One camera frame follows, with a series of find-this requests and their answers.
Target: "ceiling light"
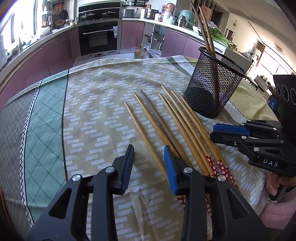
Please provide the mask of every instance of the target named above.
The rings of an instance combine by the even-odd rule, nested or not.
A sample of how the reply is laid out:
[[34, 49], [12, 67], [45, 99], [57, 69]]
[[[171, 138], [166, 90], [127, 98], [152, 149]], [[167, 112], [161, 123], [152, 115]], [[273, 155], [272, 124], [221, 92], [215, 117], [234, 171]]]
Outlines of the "ceiling light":
[[276, 43], [274, 43], [274, 48], [281, 53], [281, 55], [284, 55], [283, 49]]

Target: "human hand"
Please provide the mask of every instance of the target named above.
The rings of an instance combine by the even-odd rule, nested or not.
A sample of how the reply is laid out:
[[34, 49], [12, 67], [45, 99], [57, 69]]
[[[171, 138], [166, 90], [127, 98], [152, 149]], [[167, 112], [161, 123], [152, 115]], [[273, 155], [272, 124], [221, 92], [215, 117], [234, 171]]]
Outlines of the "human hand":
[[296, 177], [279, 177], [273, 172], [267, 172], [266, 175], [266, 190], [273, 196], [277, 194], [279, 185], [296, 186]]

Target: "ceiling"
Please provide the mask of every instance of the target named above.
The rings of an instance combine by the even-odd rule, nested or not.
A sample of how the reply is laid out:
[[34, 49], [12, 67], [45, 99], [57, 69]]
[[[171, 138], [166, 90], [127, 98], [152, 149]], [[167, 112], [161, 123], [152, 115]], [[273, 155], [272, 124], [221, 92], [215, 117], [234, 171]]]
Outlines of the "ceiling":
[[249, 21], [265, 45], [279, 44], [281, 56], [296, 71], [296, 31], [273, 0], [215, 0], [225, 10]]

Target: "fresh herbs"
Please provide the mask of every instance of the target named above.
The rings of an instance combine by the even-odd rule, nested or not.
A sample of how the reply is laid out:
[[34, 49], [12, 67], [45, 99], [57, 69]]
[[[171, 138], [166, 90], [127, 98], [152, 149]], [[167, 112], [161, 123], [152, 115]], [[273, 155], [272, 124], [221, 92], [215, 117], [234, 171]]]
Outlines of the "fresh herbs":
[[229, 41], [228, 39], [226, 39], [223, 34], [220, 32], [219, 29], [217, 28], [210, 28], [210, 32], [212, 35], [212, 38], [214, 41], [222, 44], [223, 46], [227, 47], [227, 48], [232, 48], [233, 46], [233, 42]]

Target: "green diamond pattern border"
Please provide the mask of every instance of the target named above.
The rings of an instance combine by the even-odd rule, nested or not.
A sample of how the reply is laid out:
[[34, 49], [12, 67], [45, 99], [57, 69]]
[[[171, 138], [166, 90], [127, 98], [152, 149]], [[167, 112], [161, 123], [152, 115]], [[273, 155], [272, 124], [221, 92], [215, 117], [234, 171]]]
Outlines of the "green diamond pattern border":
[[28, 207], [34, 221], [66, 183], [62, 150], [62, 112], [67, 76], [40, 86], [25, 147]]

